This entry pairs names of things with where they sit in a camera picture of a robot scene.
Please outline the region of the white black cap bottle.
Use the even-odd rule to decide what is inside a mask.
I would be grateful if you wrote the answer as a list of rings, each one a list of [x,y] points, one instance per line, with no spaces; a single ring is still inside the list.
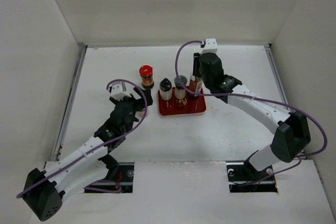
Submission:
[[[161,99],[164,101],[168,101],[172,98],[172,83],[168,78],[164,78],[160,82],[159,93]]]

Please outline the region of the tall black cap bottle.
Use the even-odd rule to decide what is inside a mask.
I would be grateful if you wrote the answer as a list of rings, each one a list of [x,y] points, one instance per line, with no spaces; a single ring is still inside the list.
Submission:
[[[197,98],[198,94],[201,92],[203,85],[203,80],[201,77],[195,76],[193,73],[190,76],[189,90],[192,92],[190,96]]]

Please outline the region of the red lid sauce jar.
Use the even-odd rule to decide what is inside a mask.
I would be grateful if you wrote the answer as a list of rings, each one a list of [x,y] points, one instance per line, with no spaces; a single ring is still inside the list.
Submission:
[[[143,65],[139,69],[141,84],[145,89],[154,87],[153,68],[149,65]]]

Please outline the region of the clear lid spice jar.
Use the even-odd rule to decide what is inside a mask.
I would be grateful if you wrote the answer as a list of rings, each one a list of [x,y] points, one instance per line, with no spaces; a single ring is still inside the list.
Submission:
[[[178,80],[178,77],[174,78],[174,84],[175,84],[175,101],[179,106],[184,106],[187,103],[186,100],[186,91],[184,90],[183,86],[186,86],[187,84],[187,78],[183,75],[179,76],[180,81]]]

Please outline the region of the pink lid jar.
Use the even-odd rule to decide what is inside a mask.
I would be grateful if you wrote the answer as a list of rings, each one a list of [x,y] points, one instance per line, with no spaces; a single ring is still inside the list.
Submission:
[[[139,118],[147,117],[148,115],[149,115],[149,110],[145,111],[145,109],[143,109],[141,111],[136,112],[136,116]]]

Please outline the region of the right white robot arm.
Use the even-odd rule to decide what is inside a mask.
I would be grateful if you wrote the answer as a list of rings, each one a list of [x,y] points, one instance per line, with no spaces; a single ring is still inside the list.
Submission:
[[[268,166],[290,163],[311,141],[307,117],[261,101],[237,78],[224,73],[222,61],[213,52],[194,54],[194,73],[203,79],[211,94],[246,112],[272,134],[271,144],[255,151],[244,161],[244,175],[257,179]]]

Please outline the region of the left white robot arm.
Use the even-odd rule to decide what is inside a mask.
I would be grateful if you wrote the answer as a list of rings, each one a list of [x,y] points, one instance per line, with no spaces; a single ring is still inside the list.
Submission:
[[[113,181],[119,163],[110,155],[140,120],[136,113],[153,104],[150,90],[134,88],[140,96],[117,92],[110,88],[110,101],[115,105],[109,118],[82,146],[53,166],[31,170],[19,198],[29,206],[40,221],[54,216],[72,194],[98,180]]]

